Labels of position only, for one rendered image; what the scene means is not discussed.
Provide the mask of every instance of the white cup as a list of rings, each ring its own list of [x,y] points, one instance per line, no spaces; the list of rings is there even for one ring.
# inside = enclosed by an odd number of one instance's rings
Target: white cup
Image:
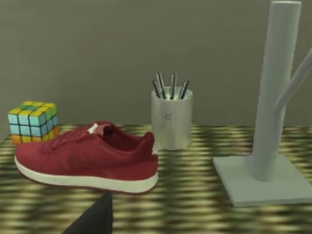
[[[156,147],[180,150],[191,143],[193,93],[187,90],[184,99],[177,100],[181,87],[176,88],[174,100],[158,98],[152,91],[152,132]],[[165,87],[168,94],[170,87]]]

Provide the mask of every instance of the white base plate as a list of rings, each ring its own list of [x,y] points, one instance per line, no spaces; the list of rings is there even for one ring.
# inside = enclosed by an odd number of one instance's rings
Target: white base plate
[[[235,207],[312,202],[312,186],[283,155],[276,160],[274,179],[253,179],[245,156],[214,157],[214,166]]]

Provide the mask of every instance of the pen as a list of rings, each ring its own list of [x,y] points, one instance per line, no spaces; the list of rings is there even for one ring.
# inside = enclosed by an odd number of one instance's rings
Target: pen
[[[153,87],[154,87],[154,91],[155,91],[155,93],[156,93],[156,96],[157,96],[158,98],[160,98],[159,90],[158,90],[158,88],[157,88],[157,85],[156,85],[156,81],[155,81],[155,80],[152,81],[152,85],[153,85]]]
[[[176,89],[176,73],[173,73],[171,76],[171,95],[170,100],[173,100],[175,97],[175,89]]]
[[[156,79],[157,79],[157,82],[158,82],[158,86],[160,88],[160,92],[161,92],[162,98],[166,99],[166,93],[165,93],[165,88],[164,88],[164,81],[163,81],[163,79],[161,77],[161,73],[160,72],[157,72]]]
[[[180,94],[179,94],[179,99],[184,99],[188,85],[189,85],[189,81],[188,80],[184,81],[183,87],[182,87]]]

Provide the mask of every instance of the gray wall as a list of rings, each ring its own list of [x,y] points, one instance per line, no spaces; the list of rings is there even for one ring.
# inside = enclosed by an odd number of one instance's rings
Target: gray wall
[[[303,0],[294,68],[312,47]],[[0,137],[7,111],[55,102],[63,123],[150,123],[151,80],[190,80],[195,124],[254,125],[268,0],[1,0]],[[312,124],[312,77],[286,124]]]

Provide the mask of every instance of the red shoe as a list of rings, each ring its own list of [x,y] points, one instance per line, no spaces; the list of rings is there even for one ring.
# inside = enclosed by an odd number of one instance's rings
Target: red shoe
[[[153,144],[150,132],[138,137],[98,121],[49,141],[18,145],[15,163],[25,177],[43,184],[144,193],[158,180]]]

